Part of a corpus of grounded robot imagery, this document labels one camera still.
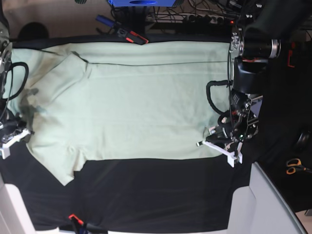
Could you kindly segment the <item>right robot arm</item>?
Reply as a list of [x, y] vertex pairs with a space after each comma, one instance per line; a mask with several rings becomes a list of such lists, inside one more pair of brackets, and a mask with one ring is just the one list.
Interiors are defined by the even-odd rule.
[[[13, 44], [10, 41], [9, 23], [6, 19], [3, 6], [0, 7], [0, 142], [6, 144], [19, 141], [24, 138], [22, 134], [31, 134], [26, 127], [26, 123], [19, 114], [12, 114], [8, 109], [9, 101], [15, 99], [24, 89], [29, 68], [24, 62], [15, 62], [11, 60]], [[5, 86], [8, 81], [8, 74], [13, 77], [15, 67], [24, 68], [24, 78], [20, 88], [13, 94], [13, 79], [11, 79], [8, 94], [5, 93]]]

